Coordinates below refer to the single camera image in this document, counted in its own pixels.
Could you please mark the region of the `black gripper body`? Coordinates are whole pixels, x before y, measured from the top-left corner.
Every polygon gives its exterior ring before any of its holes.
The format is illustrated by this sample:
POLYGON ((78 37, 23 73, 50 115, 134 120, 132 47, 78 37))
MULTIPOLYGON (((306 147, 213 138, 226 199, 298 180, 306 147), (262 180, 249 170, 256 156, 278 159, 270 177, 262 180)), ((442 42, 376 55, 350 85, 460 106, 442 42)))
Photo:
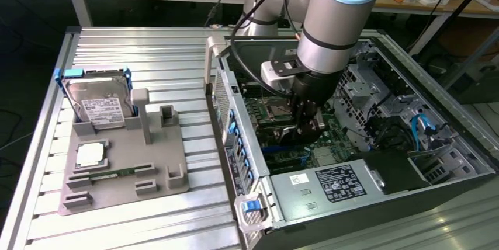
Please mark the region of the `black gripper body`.
POLYGON ((338 72, 321 74, 304 72, 294 76, 292 84, 292 102, 313 103, 321 107, 332 97, 338 84, 338 72))

